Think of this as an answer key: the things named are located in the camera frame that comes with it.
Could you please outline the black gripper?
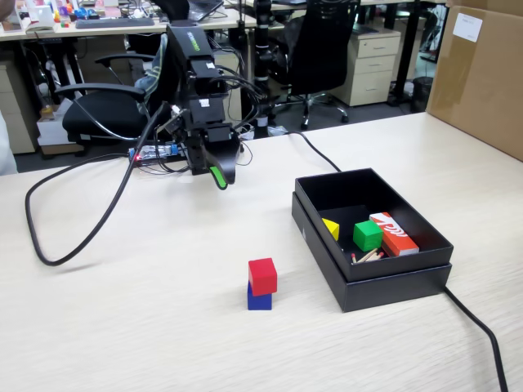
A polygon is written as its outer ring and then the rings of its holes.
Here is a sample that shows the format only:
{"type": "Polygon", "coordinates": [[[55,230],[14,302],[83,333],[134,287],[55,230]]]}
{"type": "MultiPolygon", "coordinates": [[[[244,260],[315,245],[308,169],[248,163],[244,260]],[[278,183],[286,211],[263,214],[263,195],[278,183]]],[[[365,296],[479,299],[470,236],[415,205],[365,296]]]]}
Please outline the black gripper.
{"type": "Polygon", "coordinates": [[[182,122],[192,175],[204,174],[206,163],[218,189],[225,190],[233,185],[240,143],[232,124],[226,122],[223,98],[188,99],[182,122]]]}

